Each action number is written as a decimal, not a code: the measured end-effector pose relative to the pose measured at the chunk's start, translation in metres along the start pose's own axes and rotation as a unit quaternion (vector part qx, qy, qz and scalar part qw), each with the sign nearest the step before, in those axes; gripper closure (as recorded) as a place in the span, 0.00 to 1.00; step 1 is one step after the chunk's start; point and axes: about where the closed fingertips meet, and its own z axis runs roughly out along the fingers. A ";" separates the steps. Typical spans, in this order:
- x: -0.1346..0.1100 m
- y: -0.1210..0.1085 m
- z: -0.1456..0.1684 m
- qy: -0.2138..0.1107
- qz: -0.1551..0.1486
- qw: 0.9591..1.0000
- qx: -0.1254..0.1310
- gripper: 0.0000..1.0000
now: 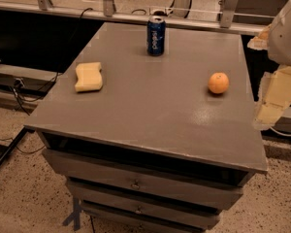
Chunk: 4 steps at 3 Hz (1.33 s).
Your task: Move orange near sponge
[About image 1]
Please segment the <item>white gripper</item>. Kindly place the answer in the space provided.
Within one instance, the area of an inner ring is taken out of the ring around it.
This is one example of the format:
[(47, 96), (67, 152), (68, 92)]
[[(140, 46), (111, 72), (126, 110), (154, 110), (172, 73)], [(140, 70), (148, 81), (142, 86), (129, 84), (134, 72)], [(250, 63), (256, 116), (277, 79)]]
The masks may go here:
[(250, 39), (247, 46), (252, 50), (268, 50), (269, 59), (282, 64), (273, 73), (264, 73), (255, 109), (258, 125), (275, 125), (291, 105), (291, 0), (271, 26)]

